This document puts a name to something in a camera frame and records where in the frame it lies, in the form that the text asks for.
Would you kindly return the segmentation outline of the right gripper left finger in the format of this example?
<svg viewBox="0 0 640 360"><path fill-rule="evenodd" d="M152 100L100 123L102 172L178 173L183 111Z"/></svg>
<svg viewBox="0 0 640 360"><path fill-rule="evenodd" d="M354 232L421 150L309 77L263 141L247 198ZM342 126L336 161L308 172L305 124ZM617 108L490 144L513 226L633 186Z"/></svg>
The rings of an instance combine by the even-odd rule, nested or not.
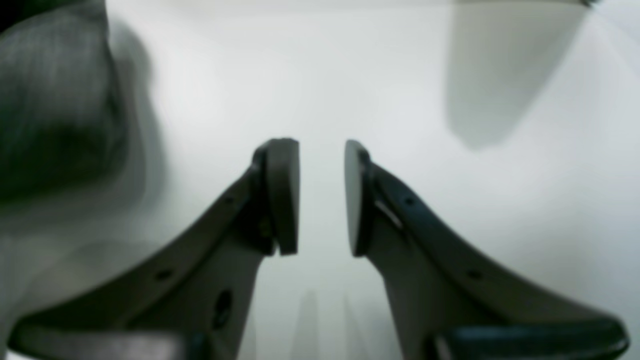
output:
<svg viewBox="0 0 640 360"><path fill-rule="evenodd" d="M39 360L235 360L264 258L298 251L300 145L259 146L181 235L142 264L22 316L9 350Z"/></svg>

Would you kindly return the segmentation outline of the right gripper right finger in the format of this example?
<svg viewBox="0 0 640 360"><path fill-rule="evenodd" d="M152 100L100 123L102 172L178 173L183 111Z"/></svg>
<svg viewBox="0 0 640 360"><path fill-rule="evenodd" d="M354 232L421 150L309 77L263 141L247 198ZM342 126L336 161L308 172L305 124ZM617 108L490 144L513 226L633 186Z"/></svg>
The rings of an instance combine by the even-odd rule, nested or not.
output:
<svg viewBox="0 0 640 360"><path fill-rule="evenodd" d="M615 360L615 315L519 276L447 226L360 142L344 153L352 254L384 283L405 360Z"/></svg>

